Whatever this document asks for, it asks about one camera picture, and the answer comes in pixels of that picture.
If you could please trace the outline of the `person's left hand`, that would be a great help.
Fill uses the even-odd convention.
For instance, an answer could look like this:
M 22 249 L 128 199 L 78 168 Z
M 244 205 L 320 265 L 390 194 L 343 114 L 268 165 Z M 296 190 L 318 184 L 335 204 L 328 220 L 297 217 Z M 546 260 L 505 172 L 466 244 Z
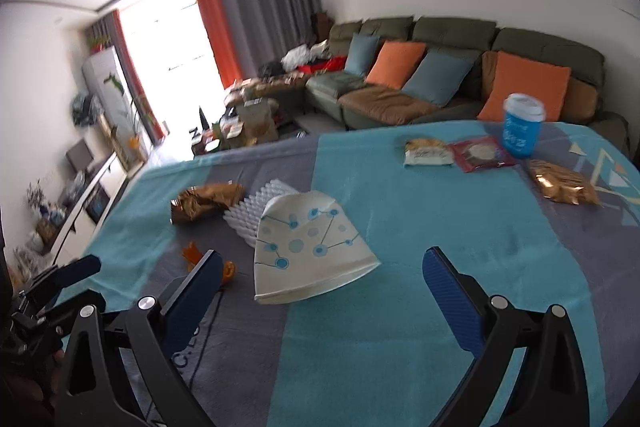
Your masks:
M 55 407 L 64 358 L 63 349 L 54 352 L 43 363 L 42 369 L 36 370 L 36 378 L 30 377 L 23 369 L 1 367 L 2 407 L 17 407 L 19 402 Z

